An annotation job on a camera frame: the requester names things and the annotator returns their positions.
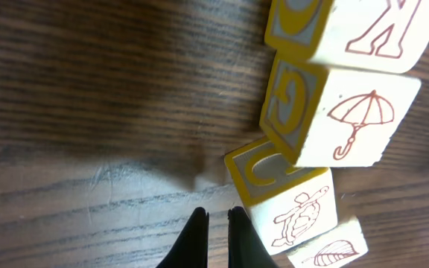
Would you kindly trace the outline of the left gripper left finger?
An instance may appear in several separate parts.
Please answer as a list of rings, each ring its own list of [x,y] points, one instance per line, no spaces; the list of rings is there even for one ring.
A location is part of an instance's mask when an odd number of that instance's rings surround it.
[[[156,268],[206,268],[208,266],[209,213],[194,209],[169,253]]]

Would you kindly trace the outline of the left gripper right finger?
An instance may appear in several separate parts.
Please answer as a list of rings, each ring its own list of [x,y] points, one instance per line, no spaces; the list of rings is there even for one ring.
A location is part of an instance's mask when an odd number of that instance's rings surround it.
[[[267,253],[243,207],[228,211],[228,268],[278,268]]]

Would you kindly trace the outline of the wooden block star drawing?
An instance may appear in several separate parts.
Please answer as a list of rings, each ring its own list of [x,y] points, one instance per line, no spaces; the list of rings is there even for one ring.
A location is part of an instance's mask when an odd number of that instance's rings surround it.
[[[294,167],[266,137],[224,158],[264,248],[276,255],[338,224],[328,167]]]

